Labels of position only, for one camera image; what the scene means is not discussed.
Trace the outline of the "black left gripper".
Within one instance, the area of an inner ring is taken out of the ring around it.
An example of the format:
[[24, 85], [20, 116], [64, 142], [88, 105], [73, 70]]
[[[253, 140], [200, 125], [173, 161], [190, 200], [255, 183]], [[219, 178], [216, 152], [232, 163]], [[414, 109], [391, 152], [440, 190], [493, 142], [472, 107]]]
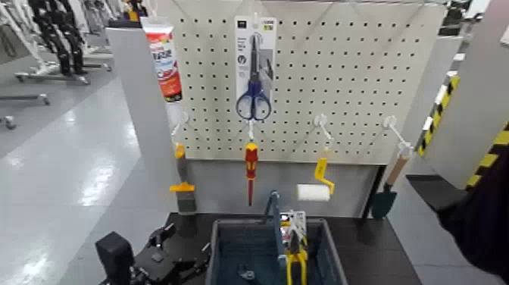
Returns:
[[206, 272], [211, 260], [211, 244], [206, 243], [197, 258], [176, 261], [163, 245], [176, 233], [174, 223], [159, 227], [134, 258], [133, 284], [183, 284]]

